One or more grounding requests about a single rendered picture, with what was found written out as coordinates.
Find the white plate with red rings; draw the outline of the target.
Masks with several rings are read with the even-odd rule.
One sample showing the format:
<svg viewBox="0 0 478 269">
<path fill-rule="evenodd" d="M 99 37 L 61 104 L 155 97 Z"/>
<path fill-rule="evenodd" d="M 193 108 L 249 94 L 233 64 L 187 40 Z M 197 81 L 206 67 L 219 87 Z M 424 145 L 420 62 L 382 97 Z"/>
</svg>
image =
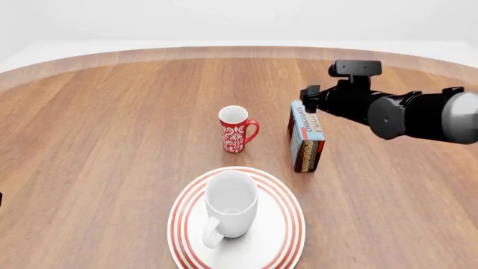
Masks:
<svg viewBox="0 0 478 269">
<path fill-rule="evenodd" d="M 178 269 L 294 269 L 305 245 L 302 209 L 282 181 L 252 167 L 232 167 L 258 186 L 258 210 L 245 235 L 223 239 L 216 248 L 202 243 L 208 221 L 205 186 L 217 168 L 198 176 L 176 197 L 167 223 L 169 250 Z"/>
</svg>

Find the white ceramic mug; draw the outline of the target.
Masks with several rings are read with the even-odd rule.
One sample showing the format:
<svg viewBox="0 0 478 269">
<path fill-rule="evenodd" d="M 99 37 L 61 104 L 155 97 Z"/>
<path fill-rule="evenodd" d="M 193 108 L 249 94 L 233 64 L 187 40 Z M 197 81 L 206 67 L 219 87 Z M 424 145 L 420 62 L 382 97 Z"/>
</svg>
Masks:
<svg viewBox="0 0 478 269">
<path fill-rule="evenodd" d="M 224 170 L 212 176 L 205 186 L 205 207 L 209 219 L 202 232 L 202 243 L 215 248 L 224 238 L 244 235 L 255 219 L 258 187 L 251 176 Z"/>
</svg>

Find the red mug with white pattern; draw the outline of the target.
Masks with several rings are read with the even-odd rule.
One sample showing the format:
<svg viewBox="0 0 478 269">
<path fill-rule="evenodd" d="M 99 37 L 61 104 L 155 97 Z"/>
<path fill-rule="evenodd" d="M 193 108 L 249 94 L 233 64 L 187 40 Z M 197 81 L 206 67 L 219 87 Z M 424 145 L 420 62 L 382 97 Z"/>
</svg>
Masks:
<svg viewBox="0 0 478 269">
<path fill-rule="evenodd" d="M 260 129 L 259 122 L 250 120 L 248 111 L 238 105 L 229 105 L 220 109 L 218 118 L 223 149 L 228 153 L 242 152 L 245 145 L 257 136 Z M 250 125 L 254 125 L 256 130 L 251 136 L 247 137 L 246 130 Z"/>
</svg>

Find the chocolate pudding box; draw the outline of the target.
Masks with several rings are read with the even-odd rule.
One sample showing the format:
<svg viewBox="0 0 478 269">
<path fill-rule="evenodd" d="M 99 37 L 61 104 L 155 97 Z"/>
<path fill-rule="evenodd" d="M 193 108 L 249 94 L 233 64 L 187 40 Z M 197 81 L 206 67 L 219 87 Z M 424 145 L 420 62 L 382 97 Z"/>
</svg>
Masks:
<svg viewBox="0 0 478 269">
<path fill-rule="evenodd" d="M 299 100 L 291 103 L 288 140 L 294 171 L 315 172 L 326 139 L 316 114 L 307 113 Z"/>
</svg>

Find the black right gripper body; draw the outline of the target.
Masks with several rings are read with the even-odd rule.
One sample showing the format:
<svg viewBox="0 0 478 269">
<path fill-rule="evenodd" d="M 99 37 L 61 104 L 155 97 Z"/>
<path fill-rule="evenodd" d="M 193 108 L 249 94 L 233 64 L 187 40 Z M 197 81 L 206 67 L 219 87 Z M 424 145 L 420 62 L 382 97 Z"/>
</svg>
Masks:
<svg viewBox="0 0 478 269">
<path fill-rule="evenodd" d="M 308 114 L 315 114 L 323 102 L 320 94 L 320 85 L 310 85 L 306 89 L 301 90 L 299 98 L 305 111 Z"/>
</svg>

